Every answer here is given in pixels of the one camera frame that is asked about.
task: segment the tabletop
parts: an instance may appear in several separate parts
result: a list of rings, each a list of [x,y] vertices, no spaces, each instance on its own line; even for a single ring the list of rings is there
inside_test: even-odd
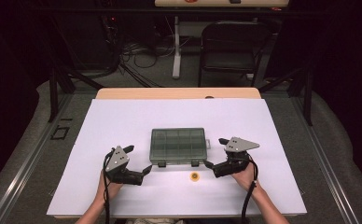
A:
[[[151,164],[153,129],[192,127],[204,128],[211,146],[207,160],[214,164],[226,159],[218,138],[238,136],[259,143],[249,154],[258,164],[261,185],[281,213],[306,213],[271,113],[257,89],[136,88],[102,89],[92,100],[47,214],[79,217],[86,211],[111,147],[134,145],[127,168],[141,172]],[[199,181],[191,180],[192,173],[199,174]],[[239,217],[245,195],[231,176],[216,178],[202,164],[154,164],[142,186],[122,187],[110,213],[119,218]],[[259,214],[251,201],[247,215]]]

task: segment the yellow object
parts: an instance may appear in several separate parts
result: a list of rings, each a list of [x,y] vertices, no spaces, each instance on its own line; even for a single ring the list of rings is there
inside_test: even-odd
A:
[[[190,173],[190,179],[192,180],[192,181],[194,181],[194,182],[196,182],[196,181],[198,181],[199,180],[199,178],[200,178],[200,176],[199,176],[199,174],[197,173],[197,172],[192,172],[192,173]]]

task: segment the white stand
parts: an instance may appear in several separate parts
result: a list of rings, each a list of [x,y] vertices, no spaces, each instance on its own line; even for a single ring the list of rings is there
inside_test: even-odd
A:
[[[175,55],[174,55],[174,64],[173,64],[173,78],[179,79],[180,66],[181,66],[181,53],[180,53],[180,34],[179,34],[178,17],[175,17],[174,32],[175,32],[174,34]]]

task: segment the black chair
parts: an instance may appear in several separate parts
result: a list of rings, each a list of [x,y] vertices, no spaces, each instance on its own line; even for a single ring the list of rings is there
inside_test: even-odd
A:
[[[199,84],[202,71],[253,74],[254,86],[262,50],[272,36],[267,25],[251,21],[217,21],[202,31]]]

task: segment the hand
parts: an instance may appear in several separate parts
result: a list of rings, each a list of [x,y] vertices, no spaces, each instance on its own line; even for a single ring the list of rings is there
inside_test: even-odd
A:
[[[111,201],[115,198],[115,196],[117,196],[117,194],[120,191],[120,188],[122,188],[123,184],[111,183],[111,181],[109,181],[108,178],[106,179],[106,182],[107,182],[107,184],[109,184],[107,187],[108,196],[109,196],[108,201]],[[94,201],[104,202],[104,191],[105,191],[105,184],[104,184],[103,171],[102,171],[100,173],[99,186],[97,187],[97,192],[96,192],[96,196],[94,197]]]
[[[122,188],[123,184],[110,183],[107,187],[108,189],[108,201],[117,196],[120,188]],[[93,202],[91,203],[88,210],[84,213],[84,215],[77,221],[78,224],[91,224],[94,223],[100,214],[102,214],[104,210],[104,191],[105,191],[105,183],[103,179],[103,171],[100,173],[99,186],[97,187],[96,196],[94,197]]]
[[[254,181],[254,164],[251,162],[247,165],[245,170],[231,175],[236,182],[245,190],[249,190],[251,183]]]

